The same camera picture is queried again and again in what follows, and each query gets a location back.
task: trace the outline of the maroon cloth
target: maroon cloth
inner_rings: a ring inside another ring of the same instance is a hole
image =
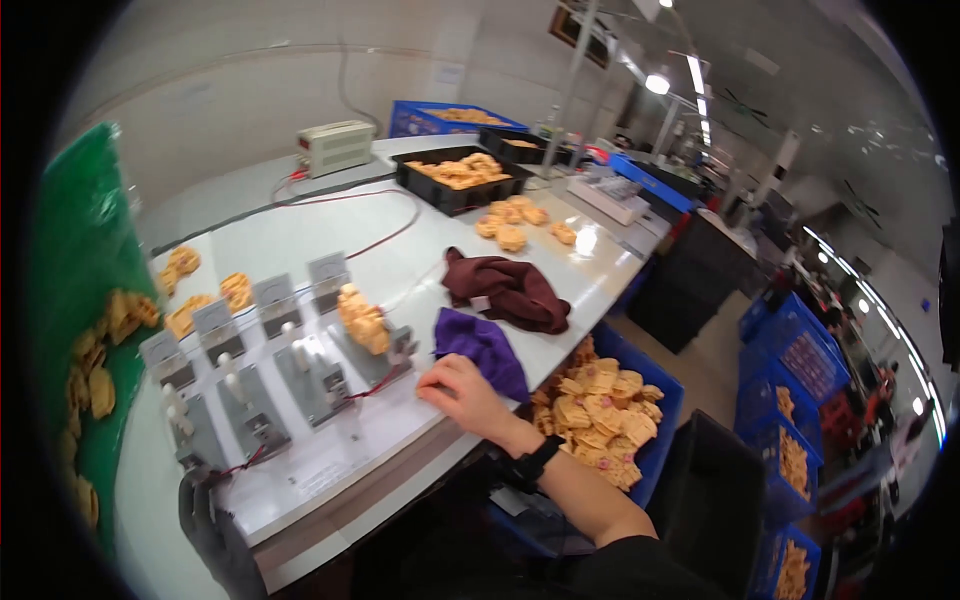
[[[503,319],[521,329],[543,333],[563,333],[569,326],[566,315],[570,314],[570,303],[557,298],[546,277],[529,262],[502,256],[465,258],[456,248],[447,248],[442,284],[454,307],[486,296],[490,310],[481,314],[491,320]]]

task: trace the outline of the hand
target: hand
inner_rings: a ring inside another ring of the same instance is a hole
[[[210,516],[210,482],[180,480],[180,528],[230,600],[267,600],[267,587],[240,530],[227,511]]]
[[[511,455],[533,452],[543,442],[543,436],[531,423],[514,415],[500,401],[466,356],[448,354],[438,360],[417,382],[417,396],[436,406],[465,431],[500,445]]]

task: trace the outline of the bare hand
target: bare hand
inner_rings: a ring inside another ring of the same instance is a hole
[[[459,354],[448,354],[424,373],[417,382],[417,396],[436,406],[465,431],[504,447],[527,426],[533,429],[510,412],[473,361]]]

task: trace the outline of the black wristwatch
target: black wristwatch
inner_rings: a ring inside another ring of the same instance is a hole
[[[560,446],[566,440],[560,436],[550,436],[533,454],[522,454],[514,461],[514,472],[517,477],[528,485],[536,486],[537,480],[543,475],[543,466],[553,458]]]

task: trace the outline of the wrist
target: wrist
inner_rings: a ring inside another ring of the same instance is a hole
[[[520,417],[514,417],[496,439],[491,439],[491,442],[503,448],[513,459],[524,454],[533,454],[545,441],[546,438],[537,431],[533,423]]]

